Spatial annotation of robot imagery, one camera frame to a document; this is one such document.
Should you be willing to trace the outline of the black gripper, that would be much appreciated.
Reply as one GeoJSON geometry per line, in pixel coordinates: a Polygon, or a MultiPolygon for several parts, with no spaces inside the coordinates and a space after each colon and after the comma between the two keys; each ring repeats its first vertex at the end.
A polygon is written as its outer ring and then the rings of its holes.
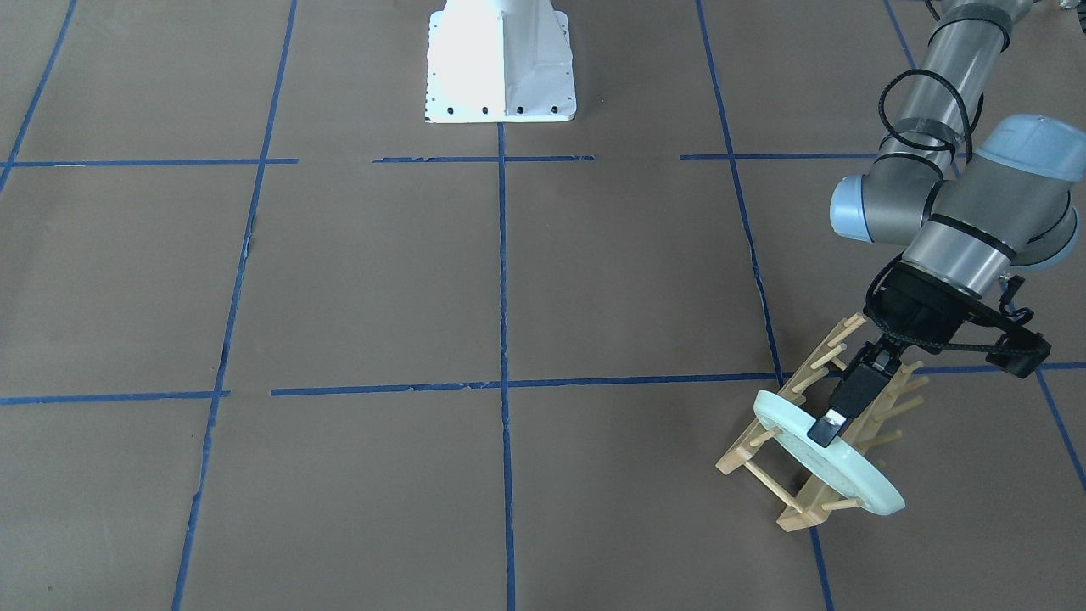
{"type": "Polygon", "coordinates": [[[892,343],[866,343],[853,357],[807,438],[828,448],[888,386],[909,345],[932,355],[984,352],[985,345],[954,343],[961,326],[974,321],[976,305],[960,289],[909,264],[884,266],[866,290],[864,314],[892,343]]]}

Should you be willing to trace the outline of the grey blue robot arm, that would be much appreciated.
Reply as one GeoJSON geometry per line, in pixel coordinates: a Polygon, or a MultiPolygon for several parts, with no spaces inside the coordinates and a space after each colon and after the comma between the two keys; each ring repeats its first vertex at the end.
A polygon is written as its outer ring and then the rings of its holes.
{"type": "Polygon", "coordinates": [[[1050,353],[1027,328],[1033,313],[1009,301],[1016,268],[1062,260],[1081,231],[1071,190],[1083,179],[1083,132],[1040,115],[1001,120],[974,143],[982,90],[1030,1],[946,1],[923,65],[909,84],[866,174],[831,195],[838,236],[901,252],[866,290],[866,317],[880,329],[845,368],[825,413],[807,436],[837,440],[877,398],[912,345],[981,352],[1006,373],[1027,378],[1050,353]]]}

